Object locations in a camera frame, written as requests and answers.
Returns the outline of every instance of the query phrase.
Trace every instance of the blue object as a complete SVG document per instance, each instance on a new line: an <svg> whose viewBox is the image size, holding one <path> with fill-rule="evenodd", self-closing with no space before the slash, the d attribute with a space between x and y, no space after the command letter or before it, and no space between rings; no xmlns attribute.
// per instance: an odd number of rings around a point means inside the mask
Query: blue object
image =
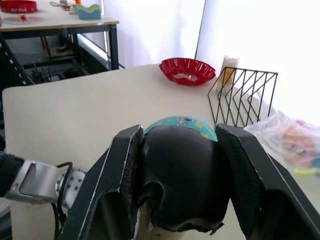
<svg viewBox="0 0 320 240"><path fill-rule="evenodd" d="M80 20L99 20L101 19L101 9L98 4L93 4L90 7L85 7L77 4L76 10Z"/></svg>
<svg viewBox="0 0 320 240"><path fill-rule="evenodd" d="M157 128L160 126L181 126L190 129L195 129L198 130L201 133L201 135L205 138L216 142L218 141L215 130L212 127L210 127L204 121L189 116L170 116L167 118L160 119L159 121L156 121L155 123L148 126L144 130L144 133L146 134L150 129Z"/></svg>

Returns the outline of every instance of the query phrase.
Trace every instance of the table edge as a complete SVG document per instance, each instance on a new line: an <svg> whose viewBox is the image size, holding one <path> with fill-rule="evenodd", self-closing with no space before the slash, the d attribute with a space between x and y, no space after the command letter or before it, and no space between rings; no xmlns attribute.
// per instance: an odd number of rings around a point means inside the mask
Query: table edge
<svg viewBox="0 0 320 240"><path fill-rule="evenodd" d="M15 27L15 28L1 28L0 33L4 32L18 32L18 31L32 31L32 30L49 30L49 29L67 29L67 28L81 28L81 27L97 27L101 25L116 25L119 21L112 20L108 22L87 22L80 24L66 24L66 25L52 25L52 26L31 26L31 27Z"/></svg>

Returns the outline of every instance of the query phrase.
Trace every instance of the white curtain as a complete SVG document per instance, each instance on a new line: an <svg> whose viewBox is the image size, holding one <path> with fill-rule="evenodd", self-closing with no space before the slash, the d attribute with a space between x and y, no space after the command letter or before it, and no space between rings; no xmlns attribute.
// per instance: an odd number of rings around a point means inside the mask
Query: white curtain
<svg viewBox="0 0 320 240"><path fill-rule="evenodd" d="M206 0L196 58L218 72L224 55L278 72L276 107L320 126L319 10L318 0Z"/></svg>
<svg viewBox="0 0 320 240"><path fill-rule="evenodd" d="M117 25L119 63L125 68L194 58L204 0L104 0Z"/></svg>

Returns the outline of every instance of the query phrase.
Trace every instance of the red plastic bowl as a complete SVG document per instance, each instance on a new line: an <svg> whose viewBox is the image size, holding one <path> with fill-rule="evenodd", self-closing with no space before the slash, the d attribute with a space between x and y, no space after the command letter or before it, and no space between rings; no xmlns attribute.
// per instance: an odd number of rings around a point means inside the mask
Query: red plastic bowl
<svg viewBox="0 0 320 240"><path fill-rule="evenodd" d="M38 11L37 3L29 0L4 0L0 2L2 12L11 14L27 14Z"/></svg>
<svg viewBox="0 0 320 240"><path fill-rule="evenodd" d="M204 84L216 76L216 70L209 64L190 58L169 58L159 67L169 80L187 86Z"/></svg>

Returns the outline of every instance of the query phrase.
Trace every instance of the cables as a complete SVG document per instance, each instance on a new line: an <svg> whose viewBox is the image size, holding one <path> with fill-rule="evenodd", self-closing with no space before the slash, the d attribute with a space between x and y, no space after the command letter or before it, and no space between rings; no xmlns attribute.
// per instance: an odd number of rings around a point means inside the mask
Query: cables
<svg viewBox="0 0 320 240"><path fill-rule="evenodd" d="M63 227L63 225L65 224L65 221L67 219L67 215L64 213L64 211L62 209L62 200L64 197L64 192L65 192L65 188L66 188L66 184L67 184L69 175L72 171L73 164L72 164L72 162L66 162L66 163L60 164L56 167L63 168L65 166L68 166L68 169L66 170L65 176L63 178L62 185L61 185L59 195L58 195L58 199L56 201L56 205L54 203L51 203L53 213L54 213L54 224L55 224L54 239L57 239L57 237L60 233L60 230Z"/></svg>
<svg viewBox="0 0 320 240"><path fill-rule="evenodd" d="M64 197L64 192L65 192L65 187L66 187L66 184L67 184L67 181L68 181L68 178L69 178L69 175L72 171L72 167L73 167L73 164L72 162L66 162L66 163L63 163L61 165L58 165L56 166L57 168L62 168L64 166L68 166L68 169L65 173L65 176L64 176L64 179L63 179L63 182L62 182L62 185L61 185L61 188L60 188L60 191L59 191L59 195L58 195L58 200L56 202L56 206L57 206L57 209L58 209L58 213L59 213L59 220L60 220L60 224L61 226L64 225L65 223L65 220L67 218L67 215L64 213L64 211L62 210L62 199Z"/></svg>
<svg viewBox="0 0 320 240"><path fill-rule="evenodd" d="M58 214L58 209L57 205L54 203L51 203L53 213L54 213L54 240L57 239L60 229L59 229L59 214Z"/></svg>

